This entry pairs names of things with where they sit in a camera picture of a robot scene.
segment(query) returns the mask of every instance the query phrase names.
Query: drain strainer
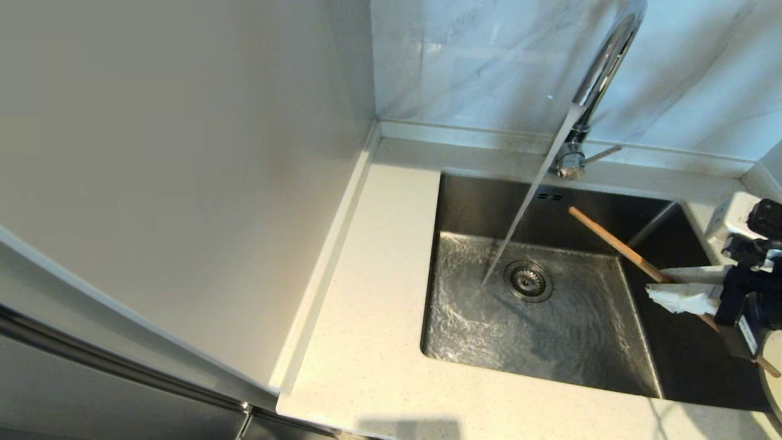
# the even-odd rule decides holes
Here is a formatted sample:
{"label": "drain strainer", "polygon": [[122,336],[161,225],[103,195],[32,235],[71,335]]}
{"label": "drain strainer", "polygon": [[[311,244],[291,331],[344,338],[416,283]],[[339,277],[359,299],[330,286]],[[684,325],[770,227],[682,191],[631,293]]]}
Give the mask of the drain strainer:
{"label": "drain strainer", "polygon": [[534,261],[513,261],[505,268],[504,279],[513,296],[527,302],[546,301],[553,291],[548,272]]}

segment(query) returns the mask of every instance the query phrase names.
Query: kitchen sink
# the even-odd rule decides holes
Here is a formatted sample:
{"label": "kitchen sink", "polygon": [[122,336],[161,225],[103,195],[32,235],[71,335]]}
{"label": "kitchen sink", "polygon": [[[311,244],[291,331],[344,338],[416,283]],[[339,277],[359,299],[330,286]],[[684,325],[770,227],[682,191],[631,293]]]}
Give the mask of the kitchen sink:
{"label": "kitchen sink", "polygon": [[[668,200],[541,186],[485,286],[529,185],[443,174],[421,349],[492,370],[635,395],[770,411],[758,368],[697,316],[650,300],[643,272],[568,214],[620,240]],[[681,209],[635,247],[663,269],[709,265]]]}

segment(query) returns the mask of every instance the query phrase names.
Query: chrome faucet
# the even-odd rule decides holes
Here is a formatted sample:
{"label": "chrome faucet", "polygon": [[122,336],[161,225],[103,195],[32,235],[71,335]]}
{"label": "chrome faucet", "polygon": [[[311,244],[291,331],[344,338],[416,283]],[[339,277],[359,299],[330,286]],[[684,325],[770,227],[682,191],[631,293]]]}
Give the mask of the chrome faucet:
{"label": "chrome faucet", "polygon": [[549,172],[563,179],[577,179],[583,176],[583,168],[586,164],[622,149],[621,146],[614,146],[586,159],[581,144],[589,134],[589,122],[592,114],[616,75],[619,64],[622,63],[630,49],[630,44],[644,19],[646,6],[646,0],[630,0],[614,20],[592,65],[586,72],[576,96],[573,97],[573,103],[583,106],[584,111],[570,129],[570,133],[565,138],[565,143],[560,147]]}

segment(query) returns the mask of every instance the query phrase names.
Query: white countertop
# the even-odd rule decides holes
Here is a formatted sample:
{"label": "white countertop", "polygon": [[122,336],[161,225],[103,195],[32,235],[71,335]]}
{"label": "white countertop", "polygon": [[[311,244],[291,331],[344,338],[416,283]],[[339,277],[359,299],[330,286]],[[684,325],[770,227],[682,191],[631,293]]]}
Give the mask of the white countertop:
{"label": "white countertop", "polygon": [[[440,172],[530,180],[541,156],[383,139],[280,414],[389,438],[777,438],[766,416],[430,359],[420,349]],[[596,163],[559,186],[683,202],[703,229],[736,179]]]}

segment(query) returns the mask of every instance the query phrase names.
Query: wooden handle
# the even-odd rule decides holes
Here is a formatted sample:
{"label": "wooden handle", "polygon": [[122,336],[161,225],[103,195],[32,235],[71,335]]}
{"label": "wooden handle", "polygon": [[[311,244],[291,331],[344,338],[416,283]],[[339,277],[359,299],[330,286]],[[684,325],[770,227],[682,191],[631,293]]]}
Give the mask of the wooden handle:
{"label": "wooden handle", "polygon": [[578,218],[579,221],[582,222],[587,228],[592,229],[592,232],[596,233],[601,239],[605,240],[606,243],[610,244],[614,249],[619,251],[619,253],[627,257],[627,259],[630,260],[634,265],[638,266],[639,269],[646,272],[647,275],[649,275],[654,281],[657,281],[660,284],[670,284],[674,282],[670,276],[667,276],[665,273],[657,270],[657,268],[654,267],[649,261],[644,260],[644,258],[641,257],[636,251],[630,249],[630,247],[622,243],[620,239],[616,238],[609,231],[605,230],[603,226],[593,222],[591,218],[587,217],[577,208],[571,206],[568,209],[568,212],[573,217]]}
{"label": "wooden handle", "polygon": [[780,373],[779,370],[774,368],[773,365],[771,365],[771,362],[767,361],[766,358],[764,358],[761,355],[758,355],[758,357],[755,359],[755,362],[758,363],[765,371],[768,371],[770,375],[774,376],[775,378],[779,379],[782,377],[782,373]]}
{"label": "wooden handle", "polygon": [[[619,251],[622,255],[627,257],[628,260],[632,261],[634,265],[638,266],[639,269],[643,270],[647,273],[652,279],[657,281],[660,284],[671,284],[675,283],[673,279],[670,276],[667,276],[665,273],[660,272],[657,268],[655,268],[649,261],[644,260],[644,257],[641,257],[636,251],[630,249],[626,244],[624,244],[620,239],[616,238],[611,234],[609,231],[605,230],[603,226],[598,225],[597,223],[593,222],[591,218],[587,217],[583,212],[579,211],[576,207],[571,206],[568,209],[568,212],[575,218],[578,218],[580,222],[582,222],[587,228],[592,229],[592,232],[596,233],[601,239],[605,240],[606,243],[610,244],[614,249]],[[714,318],[712,318],[710,315],[698,315],[703,322],[707,323],[708,326],[710,326],[714,331],[719,332],[719,327],[714,322]],[[765,371],[768,371],[769,374],[771,374],[774,377],[782,377],[782,373],[780,373],[779,370],[774,368],[773,365],[769,363],[769,361],[766,360],[763,356],[758,355],[757,359],[755,359],[756,363],[763,367]]]}

